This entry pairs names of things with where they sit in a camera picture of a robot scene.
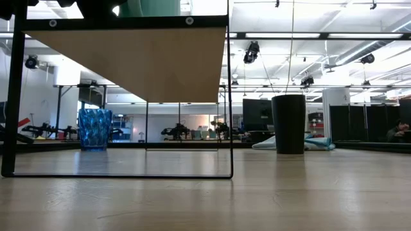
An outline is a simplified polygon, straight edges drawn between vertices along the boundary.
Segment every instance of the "green object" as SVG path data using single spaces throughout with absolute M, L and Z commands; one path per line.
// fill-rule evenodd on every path
M 180 0 L 128 0 L 120 6 L 119 17 L 179 16 Z

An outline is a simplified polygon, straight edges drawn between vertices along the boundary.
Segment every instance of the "black bracket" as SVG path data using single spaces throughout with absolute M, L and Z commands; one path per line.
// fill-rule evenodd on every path
M 373 10 L 377 8 L 377 3 L 375 2 L 375 0 L 372 0 L 372 6 L 370 7 L 370 10 Z

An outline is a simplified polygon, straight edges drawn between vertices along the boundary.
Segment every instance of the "wooden panel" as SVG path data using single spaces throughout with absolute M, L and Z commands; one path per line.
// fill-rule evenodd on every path
M 25 33 L 146 101 L 218 100 L 225 28 Z

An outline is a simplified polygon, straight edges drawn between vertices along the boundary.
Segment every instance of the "black panel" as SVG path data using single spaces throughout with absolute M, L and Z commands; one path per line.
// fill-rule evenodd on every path
M 411 99 L 399 100 L 401 122 L 411 124 Z
M 268 131 L 274 125 L 271 100 L 243 99 L 243 119 L 246 131 Z
M 367 107 L 368 136 L 370 142 L 385 142 L 389 130 L 387 126 L 387 107 Z
M 367 141 L 367 129 L 365 128 L 363 106 L 350 106 L 350 131 L 349 139 L 353 141 Z
M 396 121 L 401 118 L 399 114 L 400 107 L 387 106 L 387 127 L 391 129 L 395 127 Z
M 333 141 L 349 140 L 348 106 L 330 106 L 331 137 Z
M 89 88 L 79 88 L 78 100 L 100 107 L 103 102 L 103 96 Z

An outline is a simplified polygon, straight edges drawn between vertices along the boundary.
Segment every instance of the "track light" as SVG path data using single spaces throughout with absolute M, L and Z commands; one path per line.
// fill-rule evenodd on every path
M 252 64 L 256 61 L 259 53 L 259 45 L 257 41 L 251 41 L 249 48 L 245 51 L 244 64 Z
M 371 86 L 371 83 L 370 83 L 370 81 L 369 80 L 367 80 L 367 81 L 364 81 L 361 85 L 363 85 L 363 86 Z
M 372 64 L 374 61 L 375 61 L 375 57 L 374 57 L 374 55 L 372 55 L 372 54 L 369 54 L 369 55 L 363 57 L 363 58 L 360 60 L 360 62 L 361 62 L 362 64 Z
M 301 86 L 309 87 L 314 84 L 314 78 L 312 76 L 305 77 L 301 80 Z
M 39 68 L 39 60 L 37 59 L 37 55 L 29 55 L 26 63 L 24 64 L 28 69 L 35 70 Z

